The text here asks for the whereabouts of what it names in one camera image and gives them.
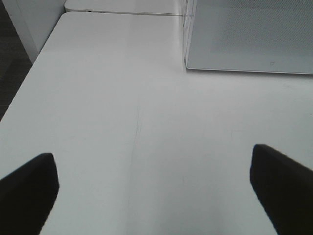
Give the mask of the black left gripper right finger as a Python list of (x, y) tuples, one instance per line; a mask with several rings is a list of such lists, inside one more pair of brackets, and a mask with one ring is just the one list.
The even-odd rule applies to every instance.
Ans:
[(313, 233), (313, 172), (265, 144), (256, 144), (252, 188), (279, 235)]

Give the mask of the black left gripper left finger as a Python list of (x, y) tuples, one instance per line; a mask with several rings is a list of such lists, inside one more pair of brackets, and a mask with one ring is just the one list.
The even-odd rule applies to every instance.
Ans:
[(42, 153), (0, 180), (0, 233), (38, 235), (57, 198), (54, 157)]

